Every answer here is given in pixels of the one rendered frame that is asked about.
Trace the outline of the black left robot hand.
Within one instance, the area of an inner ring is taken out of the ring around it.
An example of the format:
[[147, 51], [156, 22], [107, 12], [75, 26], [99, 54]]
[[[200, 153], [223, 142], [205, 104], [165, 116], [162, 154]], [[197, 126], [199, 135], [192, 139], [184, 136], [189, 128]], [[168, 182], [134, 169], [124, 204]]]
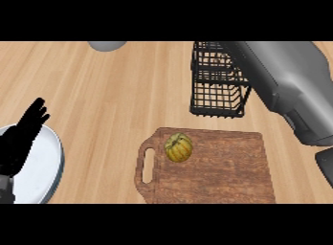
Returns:
[[43, 98], [34, 100], [16, 125], [0, 134], [0, 175], [13, 177], [20, 172], [43, 124], [50, 118], [44, 103]]

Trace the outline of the yellow striped can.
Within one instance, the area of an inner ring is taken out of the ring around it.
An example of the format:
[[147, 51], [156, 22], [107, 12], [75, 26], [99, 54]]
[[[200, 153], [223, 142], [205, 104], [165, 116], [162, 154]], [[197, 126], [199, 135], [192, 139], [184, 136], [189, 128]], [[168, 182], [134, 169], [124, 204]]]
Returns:
[[163, 144], [163, 150], [166, 157], [172, 162], [184, 162], [189, 159], [193, 150], [190, 138], [181, 132], [172, 134]]

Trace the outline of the brown wooden cutting board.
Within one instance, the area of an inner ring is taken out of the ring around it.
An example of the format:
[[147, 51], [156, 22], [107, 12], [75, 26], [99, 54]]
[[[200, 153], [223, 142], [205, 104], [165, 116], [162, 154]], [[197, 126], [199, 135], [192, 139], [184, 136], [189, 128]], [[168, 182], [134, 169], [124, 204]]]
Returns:
[[[163, 144], [181, 132], [189, 159], [172, 162]], [[262, 135], [256, 132], [161, 127], [138, 149], [135, 189], [150, 204], [276, 201]]]

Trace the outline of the white round plate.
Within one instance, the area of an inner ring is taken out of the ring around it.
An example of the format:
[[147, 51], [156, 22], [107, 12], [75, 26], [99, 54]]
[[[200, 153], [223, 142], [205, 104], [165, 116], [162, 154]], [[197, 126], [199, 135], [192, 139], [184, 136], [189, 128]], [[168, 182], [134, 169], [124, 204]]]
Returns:
[[20, 172], [14, 177], [0, 176], [0, 189], [13, 196], [14, 204], [47, 204], [60, 182], [63, 167], [62, 142], [44, 125]]

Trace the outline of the grey rounded object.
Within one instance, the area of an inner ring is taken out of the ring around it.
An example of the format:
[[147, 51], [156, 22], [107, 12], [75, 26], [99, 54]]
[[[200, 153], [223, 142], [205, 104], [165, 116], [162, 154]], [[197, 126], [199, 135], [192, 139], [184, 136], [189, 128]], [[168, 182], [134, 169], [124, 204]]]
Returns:
[[125, 45], [125, 41], [88, 41], [88, 45], [99, 52], [112, 52]]

